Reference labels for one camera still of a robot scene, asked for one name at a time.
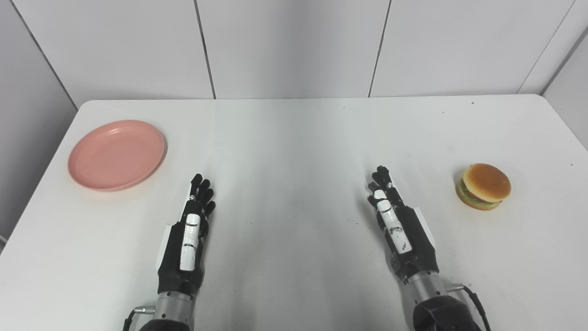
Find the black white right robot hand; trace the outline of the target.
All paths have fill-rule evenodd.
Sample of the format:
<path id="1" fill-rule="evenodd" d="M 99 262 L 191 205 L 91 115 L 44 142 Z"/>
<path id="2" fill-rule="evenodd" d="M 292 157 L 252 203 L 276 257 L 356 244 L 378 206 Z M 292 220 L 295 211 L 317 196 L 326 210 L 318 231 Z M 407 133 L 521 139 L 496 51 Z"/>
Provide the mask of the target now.
<path id="1" fill-rule="evenodd" d="M 391 270 L 405 283 L 418 273 L 439 273 L 434 245 L 416 209 L 404 203 L 388 168 L 379 165 L 372 179 L 367 200 L 376 211 L 377 222 L 391 251 Z"/>

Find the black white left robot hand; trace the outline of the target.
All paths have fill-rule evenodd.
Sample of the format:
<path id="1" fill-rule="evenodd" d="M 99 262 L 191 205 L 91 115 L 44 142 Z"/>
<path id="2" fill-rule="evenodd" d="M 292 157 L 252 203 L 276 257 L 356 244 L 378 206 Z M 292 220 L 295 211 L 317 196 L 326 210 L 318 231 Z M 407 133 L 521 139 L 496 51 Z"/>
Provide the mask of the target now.
<path id="1" fill-rule="evenodd" d="M 170 227 L 158 269 L 158 293 L 179 292 L 195 297 L 204 279 L 202 256 L 209 218 L 216 207 L 210 180 L 196 174 L 178 222 Z"/>

